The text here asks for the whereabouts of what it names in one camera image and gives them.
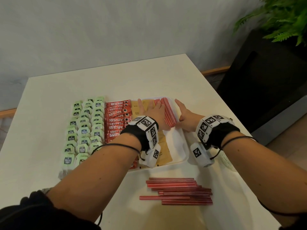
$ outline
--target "black sleeve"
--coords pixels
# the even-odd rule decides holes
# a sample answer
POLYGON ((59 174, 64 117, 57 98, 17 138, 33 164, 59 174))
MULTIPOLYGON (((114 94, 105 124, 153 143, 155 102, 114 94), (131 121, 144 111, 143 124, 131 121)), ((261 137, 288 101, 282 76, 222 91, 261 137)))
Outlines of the black sleeve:
POLYGON ((287 228, 279 228, 279 230, 306 230, 307 229, 307 213, 302 213, 299 219, 287 228))
POLYGON ((57 209, 41 191, 24 197, 20 205, 0 210, 0 229, 100 229, 68 211, 57 209))

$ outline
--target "gray wall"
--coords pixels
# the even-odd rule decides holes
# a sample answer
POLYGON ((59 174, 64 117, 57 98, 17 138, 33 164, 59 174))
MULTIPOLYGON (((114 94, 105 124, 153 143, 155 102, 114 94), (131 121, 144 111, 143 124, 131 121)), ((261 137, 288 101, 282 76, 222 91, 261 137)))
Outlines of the gray wall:
POLYGON ((259 0, 0 0, 0 110, 26 79, 186 53, 200 70, 230 65, 259 0))

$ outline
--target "person's right hand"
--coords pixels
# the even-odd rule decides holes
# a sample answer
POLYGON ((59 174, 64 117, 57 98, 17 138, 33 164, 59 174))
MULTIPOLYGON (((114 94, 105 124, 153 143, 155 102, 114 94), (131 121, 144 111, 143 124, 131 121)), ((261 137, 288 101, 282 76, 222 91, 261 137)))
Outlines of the person's right hand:
POLYGON ((203 115, 198 115, 190 110, 188 110, 185 105, 180 102, 179 100, 175 99, 175 102, 180 108, 181 116, 179 118, 179 121, 176 124, 176 127, 182 128, 187 131, 196 131, 196 127, 199 123, 199 121, 204 117, 203 115))

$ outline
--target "person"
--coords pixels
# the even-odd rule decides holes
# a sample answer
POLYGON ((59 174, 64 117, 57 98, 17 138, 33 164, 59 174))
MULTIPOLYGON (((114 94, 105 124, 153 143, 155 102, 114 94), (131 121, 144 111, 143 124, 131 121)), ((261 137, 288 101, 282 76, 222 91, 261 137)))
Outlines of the person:
MULTIPOLYGON (((178 104, 181 116, 176 127, 195 131, 204 117, 178 104)), ((158 130, 169 130, 165 123, 165 107, 153 103, 145 111, 138 100, 140 115, 149 116, 158 130)), ((237 136, 230 131, 220 145, 237 136)), ((25 197, 19 205, 0 210, 1 229, 100 229, 94 222, 105 209, 130 165, 143 147, 137 134, 124 132, 111 143, 123 144, 102 147, 47 193, 37 191, 25 197)), ((275 152, 255 142, 240 138, 223 148, 225 154, 261 203, 274 213, 281 229, 307 229, 307 172, 275 152)))

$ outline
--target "person's left hand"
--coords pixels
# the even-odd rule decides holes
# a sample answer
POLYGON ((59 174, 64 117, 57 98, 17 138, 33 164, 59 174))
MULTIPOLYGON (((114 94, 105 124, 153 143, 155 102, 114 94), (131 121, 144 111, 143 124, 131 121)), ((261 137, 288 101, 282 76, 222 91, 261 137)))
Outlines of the person's left hand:
POLYGON ((138 106, 140 108, 140 115, 145 115, 148 117, 153 118, 154 120, 157 121, 159 124, 159 131, 161 130, 166 130, 169 131, 171 128, 168 126, 165 122, 165 106, 164 104, 161 104, 161 102, 158 102, 155 106, 153 107, 153 101, 149 102, 148 109, 145 111, 142 100, 138 99, 138 106))

